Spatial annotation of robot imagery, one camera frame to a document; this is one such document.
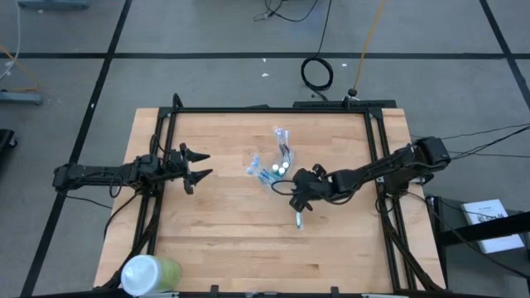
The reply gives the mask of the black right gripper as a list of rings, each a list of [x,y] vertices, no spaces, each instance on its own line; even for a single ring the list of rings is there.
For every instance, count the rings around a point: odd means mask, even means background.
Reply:
[[[312,211],[313,207],[309,200],[316,199],[327,199],[331,195],[332,187],[328,178],[318,177],[315,175],[313,170],[310,171],[301,168],[293,176],[295,189],[293,190],[293,196],[289,200],[289,205],[294,210]]]

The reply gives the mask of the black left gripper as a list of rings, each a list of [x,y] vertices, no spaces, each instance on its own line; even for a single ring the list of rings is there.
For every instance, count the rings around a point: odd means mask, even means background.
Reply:
[[[174,180],[181,178],[184,183],[185,192],[188,195],[194,194],[193,187],[196,186],[202,179],[204,179],[213,170],[207,169],[202,171],[190,171],[188,173],[188,162],[195,163],[197,161],[203,161],[210,158],[209,154],[198,153],[192,151],[184,142],[179,145],[182,165],[180,167],[166,167],[165,164],[165,153],[162,158],[161,173],[167,180]]]

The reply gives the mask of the clear acrylic organizer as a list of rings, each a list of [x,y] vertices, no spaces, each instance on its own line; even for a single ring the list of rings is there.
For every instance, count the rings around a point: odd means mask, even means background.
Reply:
[[[280,147],[273,153],[258,158],[257,178],[265,185],[289,179],[294,170],[295,157],[291,150]]]

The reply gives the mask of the green wipes canister white lid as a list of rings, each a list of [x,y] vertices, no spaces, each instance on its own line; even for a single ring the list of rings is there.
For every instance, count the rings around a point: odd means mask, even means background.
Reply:
[[[144,296],[171,291],[180,279],[181,267],[177,261],[142,254],[125,263],[119,281],[129,295]]]

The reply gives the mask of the black side stand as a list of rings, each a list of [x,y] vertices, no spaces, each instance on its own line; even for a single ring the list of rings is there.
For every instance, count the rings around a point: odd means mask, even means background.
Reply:
[[[506,219],[471,227],[472,214],[458,200],[428,195],[436,249],[447,287],[456,294],[530,298],[530,210],[509,210]],[[479,243],[514,232],[520,248],[482,252]]]

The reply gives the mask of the grey furniture foot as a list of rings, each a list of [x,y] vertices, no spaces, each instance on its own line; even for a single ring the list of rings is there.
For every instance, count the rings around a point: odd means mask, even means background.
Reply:
[[[40,94],[0,91],[0,103],[35,104],[42,105],[43,98]]]

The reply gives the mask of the black caster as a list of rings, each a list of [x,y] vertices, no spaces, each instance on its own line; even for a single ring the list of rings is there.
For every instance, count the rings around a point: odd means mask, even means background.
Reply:
[[[18,141],[13,130],[0,129],[0,161],[2,161],[7,153],[16,147],[17,144]]]

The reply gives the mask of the white booklet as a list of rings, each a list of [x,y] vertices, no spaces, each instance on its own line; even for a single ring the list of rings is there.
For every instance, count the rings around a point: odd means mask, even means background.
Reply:
[[[499,199],[462,204],[468,226],[459,234],[476,241],[483,253],[490,254],[523,247],[520,233],[530,229],[530,215],[509,215]]]

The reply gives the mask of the grey furniture base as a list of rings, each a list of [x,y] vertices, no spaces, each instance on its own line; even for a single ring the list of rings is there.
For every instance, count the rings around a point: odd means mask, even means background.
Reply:
[[[90,7],[89,0],[16,0],[16,2],[20,8],[35,11],[85,10]]]

